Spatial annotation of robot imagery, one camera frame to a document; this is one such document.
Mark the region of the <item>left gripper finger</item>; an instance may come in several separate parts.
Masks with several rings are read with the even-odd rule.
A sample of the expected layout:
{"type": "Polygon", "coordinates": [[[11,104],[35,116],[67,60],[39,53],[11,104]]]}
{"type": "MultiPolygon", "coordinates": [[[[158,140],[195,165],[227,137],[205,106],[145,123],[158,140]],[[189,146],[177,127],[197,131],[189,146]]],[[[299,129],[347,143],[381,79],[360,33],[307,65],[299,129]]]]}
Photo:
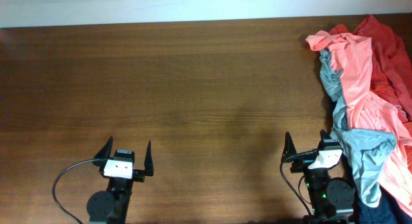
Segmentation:
{"type": "Polygon", "coordinates": [[[110,157],[111,150],[113,146],[113,137],[109,137],[108,141],[102,147],[102,149],[94,156],[94,159],[105,160],[110,157]]]}
{"type": "Polygon", "coordinates": [[[154,175],[154,165],[153,159],[151,154],[151,142],[148,141],[147,149],[145,153],[145,160],[144,160],[144,175],[145,176],[153,176],[154,175]]]}

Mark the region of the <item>salmon pink shirt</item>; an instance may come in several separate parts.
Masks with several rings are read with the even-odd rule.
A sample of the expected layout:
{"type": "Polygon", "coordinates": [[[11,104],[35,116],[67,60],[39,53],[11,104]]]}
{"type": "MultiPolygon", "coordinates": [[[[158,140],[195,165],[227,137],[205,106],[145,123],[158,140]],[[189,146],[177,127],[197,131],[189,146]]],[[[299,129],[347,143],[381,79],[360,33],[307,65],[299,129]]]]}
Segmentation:
{"type": "Polygon", "coordinates": [[[349,128],[393,133],[397,143],[390,159],[396,166],[403,163],[411,173],[411,132],[400,121],[397,107],[370,89],[373,70],[371,38],[321,30],[309,35],[306,41],[311,50],[319,54],[321,50],[328,50],[332,54],[334,72],[343,70],[340,80],[349,128]]]}

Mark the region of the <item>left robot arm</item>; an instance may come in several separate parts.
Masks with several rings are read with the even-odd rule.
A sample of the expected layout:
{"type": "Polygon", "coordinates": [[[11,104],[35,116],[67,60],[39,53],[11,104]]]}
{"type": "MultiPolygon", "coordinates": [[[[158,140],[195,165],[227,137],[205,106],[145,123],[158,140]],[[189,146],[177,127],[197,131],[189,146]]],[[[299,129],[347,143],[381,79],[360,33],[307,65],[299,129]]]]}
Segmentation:
{"type": "Polygon", "coordinates": [[[133,151],[117,149],[111,154],[112,146],[111,137],[93,158],[93,165],[99,167],[99,173],[109,181],[106,190],[96,192],[88,200],[90,223],[125,223],[133,184],[154,176],[151,143],[147,144],[143,169],[134,168],[133,151]]]}

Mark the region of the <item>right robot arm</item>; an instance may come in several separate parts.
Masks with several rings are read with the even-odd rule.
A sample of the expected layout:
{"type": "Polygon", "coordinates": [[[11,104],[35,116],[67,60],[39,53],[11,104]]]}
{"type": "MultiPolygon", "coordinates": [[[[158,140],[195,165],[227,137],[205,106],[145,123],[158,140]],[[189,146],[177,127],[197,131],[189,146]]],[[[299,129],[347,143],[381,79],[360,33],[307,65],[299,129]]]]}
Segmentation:
{"type": "Polygon", "coordinates": [[[353,214],[355,187],[348,180],[332,178],[329,174],[329,170],[341,161],[342,147],[325,130],[320,131],[320,138],[317,148],[298,153],[290,133],[285,133],[279,166],[281,177],[308,213],[303,216],[303,223],[349,223],[353,214]],[[310,201],[306,201],[300,188],[294,188],[285,176],[283,166],[287,163],[291,165],[291,173],[303,175],[299,182],[305,184],[310,201]]]}

